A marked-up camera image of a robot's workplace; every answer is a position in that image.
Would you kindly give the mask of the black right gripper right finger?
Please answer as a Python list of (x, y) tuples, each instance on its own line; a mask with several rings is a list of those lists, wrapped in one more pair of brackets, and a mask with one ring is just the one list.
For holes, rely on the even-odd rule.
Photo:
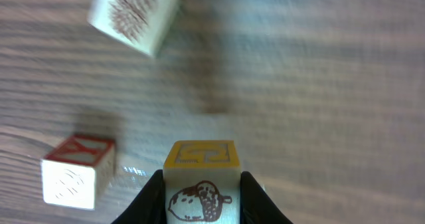
[(248, 171), (240, 178), (240, 224), (293, 224)]

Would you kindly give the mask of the acorn block yellow sides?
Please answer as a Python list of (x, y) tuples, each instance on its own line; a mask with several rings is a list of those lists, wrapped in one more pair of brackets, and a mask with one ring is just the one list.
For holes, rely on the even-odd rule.
[(175, 142), (163, 166), (170, 224), (239, 224), (241, 168), (232, 140)]

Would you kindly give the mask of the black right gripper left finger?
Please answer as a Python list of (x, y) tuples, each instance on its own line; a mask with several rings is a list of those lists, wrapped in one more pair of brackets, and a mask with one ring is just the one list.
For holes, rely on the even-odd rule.
[(154, 172), (135, 199), (112, 224), (166, 224), (162, 169)]

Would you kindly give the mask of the hedgehog block white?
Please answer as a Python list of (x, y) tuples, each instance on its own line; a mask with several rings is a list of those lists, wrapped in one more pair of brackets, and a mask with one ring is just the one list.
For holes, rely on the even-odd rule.
[(92, 0), (88, 23), (113, 39), (155, 57), (178, 8), (179, 0)]

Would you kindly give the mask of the owl block blue side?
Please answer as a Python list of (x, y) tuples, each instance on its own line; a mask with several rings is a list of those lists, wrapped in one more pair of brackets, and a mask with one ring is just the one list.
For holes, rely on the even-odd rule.
[(116, 141), (74, 134), (41, 159), (45, 203), (95, 209), (109, 184), (116, 160)]

